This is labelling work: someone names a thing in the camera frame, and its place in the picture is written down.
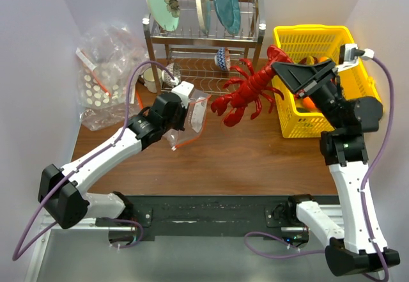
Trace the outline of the teal blue plate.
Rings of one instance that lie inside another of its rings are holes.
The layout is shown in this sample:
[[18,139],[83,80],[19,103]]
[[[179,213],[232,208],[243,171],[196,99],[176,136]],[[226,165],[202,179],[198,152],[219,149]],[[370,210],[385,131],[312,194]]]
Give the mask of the teal blue plate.
[[230,35],[236,36],[241,26],[238,0],[213,0],[213,4],[220,23]]

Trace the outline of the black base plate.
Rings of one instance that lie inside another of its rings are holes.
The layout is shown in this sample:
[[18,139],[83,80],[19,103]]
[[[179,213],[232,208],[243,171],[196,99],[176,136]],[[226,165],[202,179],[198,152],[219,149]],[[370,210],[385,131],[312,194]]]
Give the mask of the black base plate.
[[286,242],[309,240],[309,229],[289,220],[286,196],[129,196],[144,240],[159,236],[243,237],[261,231]]

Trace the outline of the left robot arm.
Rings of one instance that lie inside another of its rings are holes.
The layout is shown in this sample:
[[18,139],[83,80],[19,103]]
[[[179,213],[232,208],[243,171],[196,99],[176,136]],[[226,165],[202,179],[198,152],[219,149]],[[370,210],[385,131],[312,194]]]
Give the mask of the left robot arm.
[[47,166],[38,200],[63,229],[84,218],[110,218],[127,225],[135,214],[133,204],[120,192],[91,194],[89,188],[125,159],[160,141],[171,129],[182,130],[189,98],[177,93],[159,95],[151,107],[127,120],[106,142],[80,159],[57,168]]

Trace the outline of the mint green floral plate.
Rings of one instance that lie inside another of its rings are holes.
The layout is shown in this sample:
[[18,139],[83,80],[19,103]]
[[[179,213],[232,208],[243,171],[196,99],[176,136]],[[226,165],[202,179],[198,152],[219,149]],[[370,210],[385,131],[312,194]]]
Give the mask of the mint green floral plate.
[[167,32],[176,31],[180,19],[178,0],[146,0],[151,16]]

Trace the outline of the blue patterned bowl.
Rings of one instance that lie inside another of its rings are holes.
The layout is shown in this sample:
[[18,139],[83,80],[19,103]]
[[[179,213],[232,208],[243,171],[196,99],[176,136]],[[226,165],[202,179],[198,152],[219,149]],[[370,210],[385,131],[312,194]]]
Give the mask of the blue patterned bowl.
[[223,72],[229,72],[231,68],[231,60],[230,55],[227,47],[221,47],[215,57],[214,62],[218,68],[220,68]]

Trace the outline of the pile of clear zip bags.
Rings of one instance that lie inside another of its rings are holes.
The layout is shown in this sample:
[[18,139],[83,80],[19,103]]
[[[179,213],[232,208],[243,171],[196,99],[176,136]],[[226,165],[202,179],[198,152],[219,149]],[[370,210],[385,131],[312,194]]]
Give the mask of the pile of clear zip bags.
[[77,101],[82,108],[81,123],[96,131],[122,122],[125,104],[128,115],[142,108],[135,84],[148,68],[143,44],[119,21],[99,23],[87,30],[75,51],[81,69],[77,78]]

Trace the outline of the beige rimmed plate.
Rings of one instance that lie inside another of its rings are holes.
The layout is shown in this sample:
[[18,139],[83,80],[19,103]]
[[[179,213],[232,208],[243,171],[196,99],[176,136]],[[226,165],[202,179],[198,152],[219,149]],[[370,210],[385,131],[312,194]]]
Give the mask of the beige rimmed plate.
[[211,5],[210,0],[195,0],[196,11],[201,32],[208,36],[211,19]]

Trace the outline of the metal dish rack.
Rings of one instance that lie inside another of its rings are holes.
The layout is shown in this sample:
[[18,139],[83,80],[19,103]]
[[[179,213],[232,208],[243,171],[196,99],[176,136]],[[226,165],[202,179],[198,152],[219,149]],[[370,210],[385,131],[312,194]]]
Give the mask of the metal dish rack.
[[231,64],[241,58],[258,64],[266,31],[265,0],[238,0],[241,27],[236,36],[230,35],[212,10],[208,34],[199,27],[196,0],[179,0],[181,17],[170,32],[161,27],[150,12],[143,19],[143,33],[150,59],[163,64],[178,63],[181,78],[214,97],[236,90],[224,89],[223,84],[238,72],[223,72],[214,61],[217,51],[225,47]]

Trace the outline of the red toy lobster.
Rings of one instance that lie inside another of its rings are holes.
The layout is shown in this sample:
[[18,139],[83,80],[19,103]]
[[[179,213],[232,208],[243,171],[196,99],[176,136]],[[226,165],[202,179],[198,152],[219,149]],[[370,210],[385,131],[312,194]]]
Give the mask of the red toy lobster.
[[254,70],[252,62],[247,58],[241,58],[240,61],[245,64],[249,73],[244,72],[239,66],[231,68],[244,76],[230,78],[224,85],[227,88],[230,85],[238,84],[236,91],[216,98],[211,104],[212,112],[218,116],[226,112],[228,106],[231,106],[230,112],[224,117],[223,124],[227,127],[234,127],[239,124],[243,118],[244,112],[250,103],[255,103],[256,109],[251,114],[251,119],[257,118],[262,110],[261,97],[266,98],[269,103],[269,112],[272,112],[275,106],[275,99],[267,95],[266,91],[271,91],[277,94],[281,99],[284,99],[284,94],[281,90],[269,85],[271,80],[277,75],[272,68],[275,62],[292,63],[292,59],[280,48],[275,45],[270,45],[267,49],[268,62],[257,72]]

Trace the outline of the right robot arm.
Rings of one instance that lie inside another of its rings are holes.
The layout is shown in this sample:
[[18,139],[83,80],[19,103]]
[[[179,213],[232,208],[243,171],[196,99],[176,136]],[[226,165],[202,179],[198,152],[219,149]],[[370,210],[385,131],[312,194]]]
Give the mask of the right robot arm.
[[400,257],[388,247],[378,225],[364,141],[366,132],[379,129],[382,103],[374,97],[346,99],[332,60],[315,65],[275,62],[272,68],[292,94],[311,98],[334,128],[321,133],[320,151],[336,184],[344,224],[338,226],[310,195],[289,198],[286,222],[303,223],[318,238],[333,275],[368,276],[379,270],[387,275]]

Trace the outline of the grey patterned bowl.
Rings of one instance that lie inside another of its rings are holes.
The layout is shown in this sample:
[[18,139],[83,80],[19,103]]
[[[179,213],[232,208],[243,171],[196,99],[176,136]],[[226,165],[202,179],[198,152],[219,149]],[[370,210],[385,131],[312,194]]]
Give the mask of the grey patterned bowl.
[[162,71],[162,80],[170,88],[174,88],[181,83],[181,66],[178,63],[170,63],[167,70]]

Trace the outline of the clear zip bag orange zipper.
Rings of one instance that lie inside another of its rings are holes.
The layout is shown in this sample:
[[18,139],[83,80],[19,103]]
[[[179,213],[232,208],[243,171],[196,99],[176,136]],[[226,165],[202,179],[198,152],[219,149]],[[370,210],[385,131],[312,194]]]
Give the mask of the clear zip bag orange zipper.
[[193,90],[189,95],[187,115],[183,123],[185,130],[171,129],[164,135],[173,151],[200,137],[206,124],[207,106],[210,97],[210,94],[199,90]]

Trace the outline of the cream enamel mug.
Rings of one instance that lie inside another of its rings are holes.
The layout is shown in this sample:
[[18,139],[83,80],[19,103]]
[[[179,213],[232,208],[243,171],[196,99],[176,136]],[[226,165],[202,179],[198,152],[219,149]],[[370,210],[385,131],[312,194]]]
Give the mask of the cream enamel mug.
[[[163,85],[163,79],[162,79],[162,70],[157,68],[157,75],[158,75],[158,80],[160,84],[160,89],[162,89]],[[157,92],[157,86],[155,82],[155,77],[153,74],[153,69],[152,67],[147,68],[141,75],[143,79],[143,84],[147,88],[147,90],[151,93],[156,93]]]

